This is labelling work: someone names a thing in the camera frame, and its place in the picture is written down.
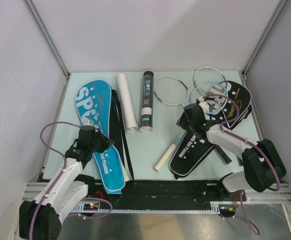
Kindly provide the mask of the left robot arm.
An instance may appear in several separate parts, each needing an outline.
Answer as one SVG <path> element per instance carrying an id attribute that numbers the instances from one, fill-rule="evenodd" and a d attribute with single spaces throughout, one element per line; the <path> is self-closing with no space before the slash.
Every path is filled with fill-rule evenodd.
<path id="1" fill-rule="evenodd" d="M 19 237 L 24 240 L 56 240 L 64 220 L 83 199 L 97 192 L 95 179 L 83 174 L 94 153 L 103 153 L 114 141 L 87 124 L 79 128 L 78 137 L 62 154 L 59 172 L 32 200 L 19 207 Z"/>

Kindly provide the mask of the aluminium frame post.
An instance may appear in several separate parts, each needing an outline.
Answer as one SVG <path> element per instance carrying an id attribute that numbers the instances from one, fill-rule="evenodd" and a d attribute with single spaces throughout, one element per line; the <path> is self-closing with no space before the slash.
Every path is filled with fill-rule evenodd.
<path id="1" fill-rule="evenodd" d="M 265 26 L 256 46 L 254 47 L 250 57 L 248 58 L 247 63 L 245 64 L 245 66 L 241 72 L 243 76 L 246 76 L 248 74 L 252 65 L 256 61 L 260 51 L 262 50 L 264 44 L 266 43 L 266 41 L 270 37 L 272 31 L 274 30 L 276 24 L 279 22 L 281 16 L 283 15 L 285 9 L 288 7 L 290 2 L 291 2 L 290 0 L 280 0 L 278 2 L 273 13 L 271 14 L 271 17 L 270 17 L 268 23 Z"/>
<path id="2" fill-rule="evenodd" d="M 50 50 L 50 52 L 52 53 L 52 56 L 54 57 L 54 59 L 56 60 L 59 68 L 61 69 L 62 73 L 68 77 L 69 75 L 69 71 L 64 63 L 64 61 L 62 60 L 62 57 L 53 41 L 53 39 L 51 38 L 47 27 L 44 24 L 44 21 L 42 20 L 34 2 L 32 0 L 23 0 L 23 3 L 26 7 L 26 9 L 28 10 L 30 16 L 32 17 L 35 25 L 37 26 L 41 36 L 43 37 L 43 40 L 45 41 L 48 49 Z"/>

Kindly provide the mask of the light green table mat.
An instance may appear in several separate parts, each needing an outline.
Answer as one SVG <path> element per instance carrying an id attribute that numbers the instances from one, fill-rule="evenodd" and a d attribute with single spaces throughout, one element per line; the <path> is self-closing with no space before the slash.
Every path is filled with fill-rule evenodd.
<path id="1" fill-rule="evenodd" d="M 194 89 L 194 71 L 155 71 L 154 79 L 161 76 L 172 76 L 181 80 L 189 89 L 190 93 Z M 227 80 L 242 83 L 241 74 L 237 70 L 221 71 Z M 60 111 L 60 121 L 79 124 L 79 117 L 75 107 L 75 97 L 77 91 L 83 85 L 93 80 L 105 80 L 113 89 L 117 89 L 116 76 L 119 72 L 73 72 L 69 79 L 65 98 Z M 128 80 L 131 100 L 136 117 L 139 115 L 141 81 L 144 71 L 125 72 Z M 169 161 L 167 160 L 159 172 L 153 169 L 169 145 L 180 136 L 183 130 L 176 125 L 182 114 L 182 107 L 167 106 L 160 103 L 154 97 L 153 104 L 153 129 L 151 132 L 127 133 L 126 139 L 131 157 L 135 180 L 173 180 L 174 175 L 170 172 Z M 258 132 L 253 120 L 252 113 L 243 119 L 233 130 L 244 137 L 259 140 Z M 79 129 L 67 124 L 58 124 L 51 147 L 65 153 L 72 145 L 74 139 L 78 137 Z M 237 173 L 243 170 L 239 166 L 234 154 L 223 148 L 226 154 L 232 159 L 230 164 L 225 164 L 218 153 L 213 150 L 194 170 L 185 178 L 179 180 L 204 180 L 220 179 L 228 173 Z M 43 179 L 50 180 L 58 172 L 63 158 L 50 151 L 43 172 Z M 91 160 L 82 172 L 95 179 L 100 179 L 99 169 L 94 160 Z"/>

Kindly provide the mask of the black racket cover front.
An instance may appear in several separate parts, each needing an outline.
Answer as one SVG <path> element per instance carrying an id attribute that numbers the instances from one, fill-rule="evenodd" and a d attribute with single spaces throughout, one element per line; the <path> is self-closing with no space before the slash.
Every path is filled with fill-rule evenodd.
<path id="1" fill-rule="evenodd" d="M 228 164 L 220 150 L 222 149 L 218 146 L 214 147 L 210 142 L 197 139 L 194 134 L 186 132 L 169 162 L 169 169 L 176 180 L 186 178 L 212 151 L 216 152 L 224 164 Z"/>

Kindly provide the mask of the white racket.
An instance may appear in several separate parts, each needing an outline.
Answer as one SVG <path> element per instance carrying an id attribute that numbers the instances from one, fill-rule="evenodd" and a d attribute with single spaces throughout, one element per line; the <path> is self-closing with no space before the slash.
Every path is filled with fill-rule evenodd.
<path id="1" fill-rule="evenodd" d="M 190 90 L 177 77 L 164 75 L 154 81 L 154 95 L 157 101 L 157 112 L 163 117 L 176 120 L 189 103 Z"/>
<path id="2" fill-rule="evenodd" d="M 228 81 L 216 68 L 204 66 L 198 68 L 193 75 L 193 86 L 197 96 L 223 95 L 228 96 Z M 210 119 L 218 114 L 226 105 L 227 99 L 221 96 L 210 96 L 205 101 L 209 105 L 207 112 Z"/>

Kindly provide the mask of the black shuttlecock tube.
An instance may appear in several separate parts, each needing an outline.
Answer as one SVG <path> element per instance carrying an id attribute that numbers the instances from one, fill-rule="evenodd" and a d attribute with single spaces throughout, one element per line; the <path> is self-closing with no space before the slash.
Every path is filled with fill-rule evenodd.
<path id="1" fill-rule="evenodd" d="M 145 71 L 142 77 L 139 129 L 149 133 L 153 129 L 154 73 Z"/>

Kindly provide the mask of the white shuttlecock tube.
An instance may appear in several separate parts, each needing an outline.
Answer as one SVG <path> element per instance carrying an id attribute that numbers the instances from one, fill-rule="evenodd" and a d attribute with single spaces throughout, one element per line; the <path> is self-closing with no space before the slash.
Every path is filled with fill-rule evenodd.
<path id="1" fill-rule="evenodd" d="M 117 74 L 116 83 L 123 109 L 126 132 L 129 134 L 136 133 L 139 128 L 135 111 L 133 108 L 133 103 L 130 95 L 128 79 L 126 74 L 125 73 Z"/>

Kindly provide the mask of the right aluminium frame post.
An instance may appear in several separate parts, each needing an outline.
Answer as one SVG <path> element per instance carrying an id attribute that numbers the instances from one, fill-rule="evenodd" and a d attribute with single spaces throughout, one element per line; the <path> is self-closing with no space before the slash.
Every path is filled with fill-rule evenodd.
<path id="1" fill-rule="evenodd" d="M 281 16 L 283 15 L 285 9 L 288 7 L 290 2 L 291 2 L 290 0 L 280 0 L 278 2 L 273 13 L 271 14 L 271 17 L 270 17 L 268 23 L 265 26 L 256 46 L 254 47 L 250 57 L 248 58 L 247 63 L 245 64 L 245 66 L 241 72 L 243 76 L 246 76 L 248 74 L 252 65 L 256 61 L 260 51 L 262 50 L 264 44 L 266 43 L 266 41 L 270 37 L 272 31 L 274 30 L 276 24 L 279 22 Z"/>

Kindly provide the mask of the black racket cover gold script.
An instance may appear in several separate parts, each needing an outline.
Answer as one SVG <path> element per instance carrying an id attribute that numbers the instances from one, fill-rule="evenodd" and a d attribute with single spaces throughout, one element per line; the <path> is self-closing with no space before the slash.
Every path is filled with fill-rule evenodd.
<path id="1" fill-rule="evenodd" d="M 233 130 L 240 122 L 246 119 L 252 111 L 251 101 L 252 95 L 250 91 L 240 83 L 227 80 L 228 97 L 232 99 L 238 107 L 238 118 L 233 122 L 228 122 L 224 126 Z M 237 110 L 231 101 L 227 101 L 225 107 L 217 114 L 208 114 L 209 119 L 217 124 L 223 121 L 235 119 Z"/>

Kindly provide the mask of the white racket centre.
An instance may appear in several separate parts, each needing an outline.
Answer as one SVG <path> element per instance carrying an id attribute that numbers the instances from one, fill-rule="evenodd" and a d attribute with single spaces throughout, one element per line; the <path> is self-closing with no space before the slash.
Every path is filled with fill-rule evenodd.
<path id="1" fill-rule="evenodd" d="M 157 101 L 157 112 L 163 117 L 176 120 L 189 103 L 190 90 L 177 77 L 164 75 L 154 81 L 154 95 Z"/>

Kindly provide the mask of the blue racket cover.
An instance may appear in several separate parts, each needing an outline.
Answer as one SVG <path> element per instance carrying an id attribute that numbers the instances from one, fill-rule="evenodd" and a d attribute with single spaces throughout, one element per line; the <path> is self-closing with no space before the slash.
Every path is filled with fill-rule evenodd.
<path id="1" fill-rule="evenodd" d="M 98 168 L 106 193 L 120 195 L 129 180 L 124 160 L 132 168 L 129 149 L 124 140 L 117 92 L 105 80 L 97 79 L 84 84 L 76 93 L 75 107 L 81 124 L 95 128 L 98 150 L 92 156 Z"/>

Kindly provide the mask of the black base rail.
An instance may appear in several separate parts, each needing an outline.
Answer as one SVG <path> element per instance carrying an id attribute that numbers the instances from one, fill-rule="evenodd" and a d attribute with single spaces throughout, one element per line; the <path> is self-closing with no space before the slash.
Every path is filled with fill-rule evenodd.
<path id="1" fill-rule="evenodd" d="M 240 191 L 229 192 L 220 180 L 134 180 L 120 194 L 106 193 L 100 181 L 89 187 L 88 199 L 67 197 L 56 205 L 57 211 L 93 213 L 176 213 L 218 211 L 213 202 L 240 199 Z"/>

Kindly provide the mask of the white racket right rear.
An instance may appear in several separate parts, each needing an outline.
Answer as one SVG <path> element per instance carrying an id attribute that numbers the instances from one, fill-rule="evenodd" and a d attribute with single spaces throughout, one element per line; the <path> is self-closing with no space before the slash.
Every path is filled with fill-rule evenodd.
<path id="1" fill-rule="evenodd" d="M 193 86 L 197 96 L 223 95 L 228 96 L 228 81 L 216 68 L 204 66 L 198 68 L 193 75 Z M 209 105 L 207 112 L 210 119 L 218 114 L 226 105 L 227 99 L 221 96 L 210 96 L 205 101 Z"/>

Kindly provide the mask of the left aluminium frame post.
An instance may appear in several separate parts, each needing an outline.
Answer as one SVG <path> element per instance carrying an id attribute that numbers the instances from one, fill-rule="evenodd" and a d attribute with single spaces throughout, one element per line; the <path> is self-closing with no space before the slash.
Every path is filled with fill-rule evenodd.
<path id="1" fill-rule="evenodd" d="M 64 61 L 62 60 L 62 57 L 53 41 L 53 39 L 51 38 L 47 27 L 44 24 L 44 21 L 42 20 L 34 2 L 32 0 L 23 0 L 23 3 L 26 7 L 26 9 L 28 10 L 30 16 L 32 17 L 35 25 L 37 26 L 41 36 L 43 37 L 43 40 L 45 41 L 48 49 L 50 50 L 50 52 L 52 53 L 52 56 L 54 57 L 54 59 L 56 60 L 59 68 L 61 69 L 62 73 L 68 77 L 69 75 L 69 71 L 64 63 Z"/>

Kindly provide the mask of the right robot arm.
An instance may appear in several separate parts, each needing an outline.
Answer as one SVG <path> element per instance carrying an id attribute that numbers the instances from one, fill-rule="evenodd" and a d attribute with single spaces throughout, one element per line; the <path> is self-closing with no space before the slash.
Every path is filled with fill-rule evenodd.
<path id="1" fill-rule="evenodd" d="M 217 124 L 207 120 L 202 105 L 197 103 L 185 106 L 176 124 L 242 160 L 243 170 L 226 176 L 216 188 L 220 199 L 227 201 L 239 190 L 253 189 L 262 193 L 266 189 L 276 192 L 281 189 L 280 178 L 286 174 L 286 168 L 271 140 L 252 140 L 226 128 L 224 122 Z"/>

